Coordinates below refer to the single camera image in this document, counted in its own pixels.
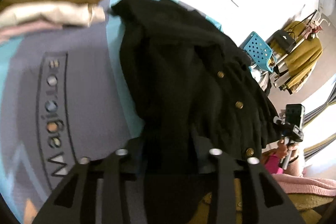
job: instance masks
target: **pink blanket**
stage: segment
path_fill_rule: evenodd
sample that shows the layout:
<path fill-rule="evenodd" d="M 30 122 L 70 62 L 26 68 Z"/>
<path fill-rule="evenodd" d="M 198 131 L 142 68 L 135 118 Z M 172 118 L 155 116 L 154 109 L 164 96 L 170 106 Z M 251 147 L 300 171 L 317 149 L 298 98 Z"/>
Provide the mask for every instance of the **pink blanket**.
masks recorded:
<path fill-rule="evenodd" d="M 332 179 L 294 177 L 287 174 L 272 174 L 272 176 L 287 194 L 336 196 L 336 181 Z"/>
<path fill-rule="evenodd" d="M 60 30 L 61 24 L 48 22 L 45 20 L 36 20 L 33 22 L 23 23 L 21 25 L 0 28 L 0 43 L 9 40 L 11 37 L 16 37 L 30 32 L 43 30 Z"/>

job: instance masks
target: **wristband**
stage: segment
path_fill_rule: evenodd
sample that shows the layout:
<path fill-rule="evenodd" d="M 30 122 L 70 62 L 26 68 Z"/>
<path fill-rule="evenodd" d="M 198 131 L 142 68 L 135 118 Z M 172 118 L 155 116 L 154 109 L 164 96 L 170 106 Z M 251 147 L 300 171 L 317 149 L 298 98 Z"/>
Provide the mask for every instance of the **wristband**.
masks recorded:
<path fill-rule="evenodd" d="M 288 162 L 288 164 L 291 164 L 292 162 L 296 161 L 296 160 L 298 159 L 298 157 L 299 157 L 299 156 L 296 156 L 294 159 L 290 160 L 290 161 Z"/>

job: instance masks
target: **hand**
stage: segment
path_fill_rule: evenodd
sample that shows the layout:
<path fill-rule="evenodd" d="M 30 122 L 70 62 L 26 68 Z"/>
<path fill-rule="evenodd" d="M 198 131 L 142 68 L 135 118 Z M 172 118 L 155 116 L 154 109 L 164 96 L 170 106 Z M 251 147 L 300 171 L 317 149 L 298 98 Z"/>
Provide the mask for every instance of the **hand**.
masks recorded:
<path fill-rule="evenodd" d="M 288 148 L 287 145 L 285 145 L 285 140 L 280 140 L 278 141 L 278 148 L 277 151 L 275 152 L 275 155 L 279 159 L 283 159 L 288 155 Z"/>
<path fill-rule="evenodd" d="M 292 143 L 288 146 L 288 150 L 292 150 L 291 160 L 296 158 L 299 155 L 299 143 Z"/>

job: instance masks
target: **black mount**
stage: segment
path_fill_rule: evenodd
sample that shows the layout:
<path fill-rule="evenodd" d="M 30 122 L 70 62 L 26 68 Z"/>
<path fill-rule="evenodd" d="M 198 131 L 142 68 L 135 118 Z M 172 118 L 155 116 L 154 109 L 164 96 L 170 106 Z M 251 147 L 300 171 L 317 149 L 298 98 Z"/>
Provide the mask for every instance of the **black mount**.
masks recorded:
<path fill-rule="evenodd" d="M 282 131 L 282 136 L 285 139 L 285 145 L 290 145 L 291 143 L 303 141 L 303 131 L 297 125 L 282 121 L 281 119 L 277 119 L 275 123 Z M 291 156 L 292 150 L 289 150 L 288 155 L 280 161 L 279 167 L 286 170 Z"/>
<path fill-rule="evenodd" d="M 208 223 L 236 223 L 235 178 L 241 182 L 243 224 L 283 224 L 284 219 L 280 216 L 284 212 L 288 216 L 287 224 L 305 223 L 289 197 L 257 158 L 249 158 L 248 162 L 235 160 L 220 149 L 213 149 L 208 138 L 192 136 L 192 139 L 199 174 L 217 174 L 218 187 L 212 192 Z M 75 164 L 53 190 L 33 224 L 129 224 L 122 188 L 124 181 L 135 180 L 141 173 L 142 156 L 143 140 L 139 137 L 129 140 L 124 149 L 116 150 L 103 160 Z M 98 201 L 89 198 L 88 192 L 95 193 L 99 178 L 104 179 L 100 212 L 92 212 L 90 218 L 85 211 L 89 208 L 87 205 Z M 97 214 L 100 223 L 96 222 Z"/>

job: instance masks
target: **black cardigan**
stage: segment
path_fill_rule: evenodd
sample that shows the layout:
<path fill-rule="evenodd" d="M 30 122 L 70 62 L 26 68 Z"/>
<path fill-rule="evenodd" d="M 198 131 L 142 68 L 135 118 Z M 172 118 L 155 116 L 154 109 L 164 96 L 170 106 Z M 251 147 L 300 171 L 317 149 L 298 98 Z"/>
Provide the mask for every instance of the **black cardigan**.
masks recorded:
<path fill-rule="evenodd" d="M 125 23 L 122 70 L 163 172 L 186 167 L 192 127 L 243 160 L 280 139 L 250 59 L 197 11 L 171 0 L 121 0 L 112 11 Z"/>

